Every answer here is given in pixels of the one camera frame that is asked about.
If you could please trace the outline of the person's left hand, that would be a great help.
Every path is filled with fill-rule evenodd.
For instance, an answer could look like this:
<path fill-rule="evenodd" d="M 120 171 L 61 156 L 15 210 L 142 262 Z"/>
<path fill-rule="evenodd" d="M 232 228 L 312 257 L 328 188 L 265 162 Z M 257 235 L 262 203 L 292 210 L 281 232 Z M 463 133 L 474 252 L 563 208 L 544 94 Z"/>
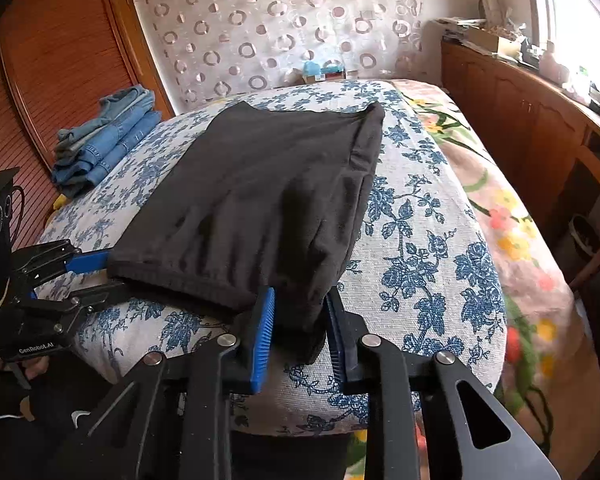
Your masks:
<path fill-rule="evenodd" d="M 50 358 L 48 356 L 41 356 L 40 358 L 23 361 L 19 366 L 23 369 L 24 376 L 27 377 L 27 380 L 30 380 L 38 375 L 45 374 L 49 362 Z M 0 358 L 0 370 L 4 370 L 4 368 L 5 364 Z"/>

